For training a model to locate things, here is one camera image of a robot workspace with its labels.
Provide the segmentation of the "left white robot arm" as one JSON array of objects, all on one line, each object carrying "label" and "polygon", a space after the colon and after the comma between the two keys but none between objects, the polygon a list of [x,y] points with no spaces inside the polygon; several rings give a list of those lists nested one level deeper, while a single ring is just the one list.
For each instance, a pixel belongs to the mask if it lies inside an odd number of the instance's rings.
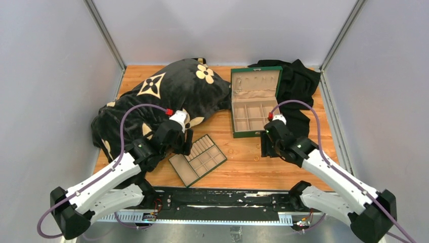
[{"label": "left white robot arm", "polygon": [[189,155],[192,140],[192,129],[169,119],[151,138],[142,137],[127,144],[122,157],[83,182],[52,190],[50,213],[63,237],[74,239],[97,220],[125,208],[151,208],[156,193],[146,173],[171,153]]}]

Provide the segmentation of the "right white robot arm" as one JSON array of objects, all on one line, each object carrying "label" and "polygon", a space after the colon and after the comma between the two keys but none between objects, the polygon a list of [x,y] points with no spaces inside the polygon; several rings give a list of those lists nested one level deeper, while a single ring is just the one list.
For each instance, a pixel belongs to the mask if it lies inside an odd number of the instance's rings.
[{"label": "right white robot arm", "polygon": [[317,176],[337,195],[324,192],[306,181],[289,191],[289,204],[295,211],[304,208],[319,210],[349,226],[362,242],[379,242],[392,228],[390,217],[397,218],[396,197],[387,189],[380,192],[353,177],[332,162],[321,147],[307,137],[296,137],[277,116],[261,132],[263,157],[275,153]]}]

